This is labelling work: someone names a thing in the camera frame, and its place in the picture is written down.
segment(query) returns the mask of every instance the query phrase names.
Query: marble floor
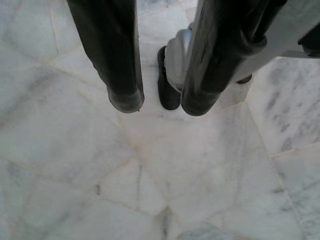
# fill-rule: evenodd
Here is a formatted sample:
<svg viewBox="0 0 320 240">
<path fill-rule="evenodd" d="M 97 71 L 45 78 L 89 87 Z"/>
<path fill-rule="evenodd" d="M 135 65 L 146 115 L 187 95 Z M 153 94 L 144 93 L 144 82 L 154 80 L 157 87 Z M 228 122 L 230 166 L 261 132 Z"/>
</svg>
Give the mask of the marble floor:
<svg viewBox="0 0 320 240">
<path fill-rule="evenodd" d="M 145 102 L 123 114 L 66 0 L 0 0 L 0 240 L 320 240 L 320 60 L 166 111 L 156 54 L 196 5 L 137 1 Z"/>
</svg>

